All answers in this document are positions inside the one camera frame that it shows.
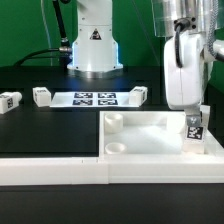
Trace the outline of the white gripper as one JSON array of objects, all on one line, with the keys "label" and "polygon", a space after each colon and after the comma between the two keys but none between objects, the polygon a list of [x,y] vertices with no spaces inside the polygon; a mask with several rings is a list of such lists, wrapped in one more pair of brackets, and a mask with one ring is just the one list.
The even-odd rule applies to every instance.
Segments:
[{"label": "white gripper", "polygon": [[189,127],[200,127],[202,115],[197,107],[204,92],[204,37],[201,34],[180,35],[182,67],[176,64],[175,39],[168,40],[164,47],[164,73],[166,99],[170,109],[185,110]]}]

